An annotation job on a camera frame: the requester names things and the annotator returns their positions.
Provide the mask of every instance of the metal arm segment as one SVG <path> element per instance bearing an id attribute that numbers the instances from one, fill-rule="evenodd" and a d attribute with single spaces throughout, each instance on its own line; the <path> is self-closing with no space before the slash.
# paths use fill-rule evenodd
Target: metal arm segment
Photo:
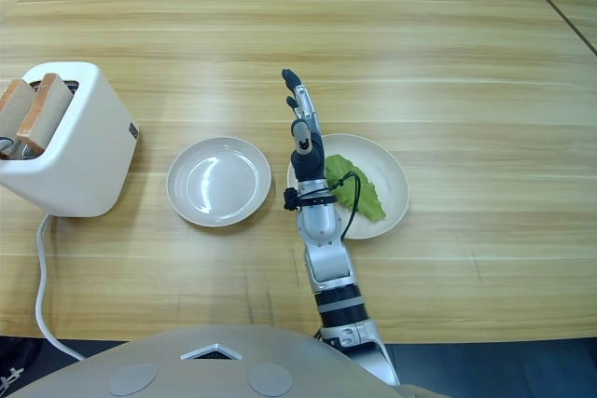
<path id="1" fill-rule="evenodd" d="M 305 263 L 322 321 L 322 339 L 372 375 L 395 386 L 399 383 L 396 371 L 377 325 L 367 314 L 353 264 L 340 238 L 342 221 L 334 204 L 324 200 L 331 194 L 325 178 L 321 131 L 309 92 L 288 69 L 283 71 L 283 78 L 297 99 L 288 104 L 298 118 L 292 126 L 296 150 L 291 158 L 298 195 L 303 199 L 321 199 L 300 207 L 297 228 L 305 240 Z"/>

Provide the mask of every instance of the toast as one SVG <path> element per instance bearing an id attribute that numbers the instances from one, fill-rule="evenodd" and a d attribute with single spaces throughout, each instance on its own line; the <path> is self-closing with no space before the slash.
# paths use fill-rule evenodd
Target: toast
<path id="1" fill-rule="evenodd" d="M 73 93 L 57 74 L 45 74 L 17 136 L 42 154 L 72 99 Z"/>
<path id="2" fill-rule="evenodd" d="M 0 151 L 0 158 L 20 158 L 21 146 L 17 132 L 34 102 L 35 91 L 22 79 L 13 79 L 0 97 L 0 138 L 6 137 L 12 145 Z"/>

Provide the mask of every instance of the floor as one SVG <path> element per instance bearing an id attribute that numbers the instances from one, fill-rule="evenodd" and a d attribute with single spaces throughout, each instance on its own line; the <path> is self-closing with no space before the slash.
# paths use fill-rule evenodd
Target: floor
<path id="1" fill-rule="evenodd" d="M 90 356 L 120 342 L 73 340 Z M 589 398 L 597 396 L 597 338 L 493 344 L 389 346 L 402 382 L 454 398 Z M 33 366 L 10 389 L 70 364 L 47 342 Z"/>

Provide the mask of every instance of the empty plate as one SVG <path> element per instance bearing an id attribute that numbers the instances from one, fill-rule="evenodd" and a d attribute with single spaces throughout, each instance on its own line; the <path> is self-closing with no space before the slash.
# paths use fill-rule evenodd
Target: empty plate
<path id="1" fill-rule="evenodd" d="M 360 168 L 375 185 L 377 196 L 385 211 L 385 218 L 377 223 L 357 213 L 351 228 L 346 233 L 346 238 L 364 240 L 377 237 L 402 220 L 409 207 L 409 183 L 404 170 L 394 156 L 375 142 L 352 134 L 324 135 L 324 150 L 326 157 L 340 154 Z M 298 185 L 292 165 L 288 166 L 287 182 L 288 186 Z M 351 211 L 338 203 L 335 206 L 345 226 Z"/>
<path id="2" fill-rule="evenodd" d="M 268 196 L 270 164 L 253 144 L 232 137 L 187 148 L 168 172 L 168 198 L 183 218 L 200 226 L 238 223 Z"/>

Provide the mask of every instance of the white toaster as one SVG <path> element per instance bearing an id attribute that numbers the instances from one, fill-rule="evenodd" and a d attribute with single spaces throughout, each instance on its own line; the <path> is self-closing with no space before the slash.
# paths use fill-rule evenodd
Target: white toaster
<path id="1" fill-rule="evenodd" d="M 0 184 L 56 216 L 89 217 L 116 203 L 139 137 L 139 127 L 99 67 L 47 62 L 25 74 L 47 73 L 78 85 L 46 151 L 29 160 L 0 160 Z"/>

